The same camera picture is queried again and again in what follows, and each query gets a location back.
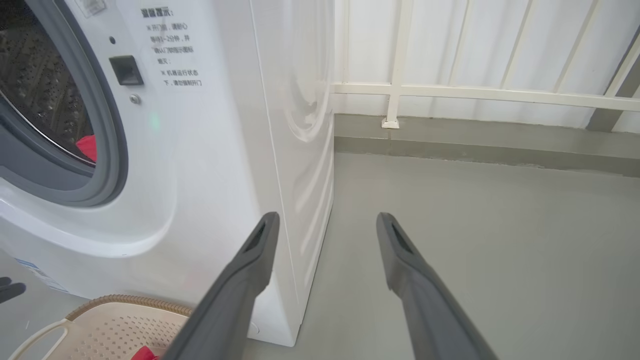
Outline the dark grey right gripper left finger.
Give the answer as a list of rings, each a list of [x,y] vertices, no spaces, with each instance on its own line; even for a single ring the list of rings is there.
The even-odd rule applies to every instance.
[[[265,213],[162,360],[242,360],[256,298],[269,285],[281,219]]]

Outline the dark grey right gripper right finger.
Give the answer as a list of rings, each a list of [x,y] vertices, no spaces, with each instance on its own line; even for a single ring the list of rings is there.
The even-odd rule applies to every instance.
[[[393,214],[377,215],[376,233],[386,283],[402,301],[415,360],[498,360]]]

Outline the red garment with white trim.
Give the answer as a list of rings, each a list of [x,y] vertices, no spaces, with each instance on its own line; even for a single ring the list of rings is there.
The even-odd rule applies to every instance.
[[[80,152],[93,163],[98,161],[98,145],[94,134],[83,136],[75,144]]]

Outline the beige perforated laundry basket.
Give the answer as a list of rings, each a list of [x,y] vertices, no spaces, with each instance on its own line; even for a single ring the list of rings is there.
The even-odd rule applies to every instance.
[[[8,360],[26,360],[38,341],[57,332],[59,338],[42,360],[130,360],[142,346],[151,348],[161,360],[192,312],[170,301],[101,296],[34,333]]]

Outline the white front-load washing machine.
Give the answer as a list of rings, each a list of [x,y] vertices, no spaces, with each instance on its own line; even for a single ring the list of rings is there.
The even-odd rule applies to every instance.
[[[333,206],[335,0],[105,0],[89,18],[66,2],[121,116],[125,184],[75,207],[0,177],[0,249],[73,296],[194,306],[276,212],[247,335],[293,347]],[[109,59],[126,55],[144,85],[119,85]]]

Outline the grey rubber door gasket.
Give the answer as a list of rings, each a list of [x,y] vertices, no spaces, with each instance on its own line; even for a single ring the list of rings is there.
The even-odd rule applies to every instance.
[[[76,142],[94,135],[97,162]],[[125,185],[128,151],[105,71],[66,0],[0,0],[0,177],[66,207]]]

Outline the black door latch socket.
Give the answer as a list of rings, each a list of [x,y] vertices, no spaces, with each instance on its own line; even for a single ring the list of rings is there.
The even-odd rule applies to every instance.
[[[126,87],[144,85],[143,77],[133,55],[110,57],[109,63],[119,85]]]

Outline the blue energy label sticker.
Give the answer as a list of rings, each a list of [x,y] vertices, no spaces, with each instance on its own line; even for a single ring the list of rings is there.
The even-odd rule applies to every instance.
[[[37,278],[39,278],[39,280],[41,280],[42,283],[50,287],[50,289],[54,289],[54,290],[69,294],[69,292],[66,289],[64,289],[64,287],[62,287],[62,285],[60,285],[59,282],[55,281],[53,278],[48,276],[44,271],[39,269],[39,267],[36,264],[33,264],[32,262],[29,262],[26,260],[18,259],[18,258],[14,258],[14,259],[18,262],[18,264],[22,265],[23,267],[28,269],[30,272],[32,272]]]

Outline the white metal railing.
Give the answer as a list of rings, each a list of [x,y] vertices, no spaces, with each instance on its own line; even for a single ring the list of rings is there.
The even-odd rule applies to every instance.
[[[640,134],[640,0],[336,0],[343,114]]]

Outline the grey warning triangle sticker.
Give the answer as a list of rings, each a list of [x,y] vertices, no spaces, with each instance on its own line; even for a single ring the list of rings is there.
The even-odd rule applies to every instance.
[[[74,0],[85,18],[91,18],[106,9],[105,0]]]

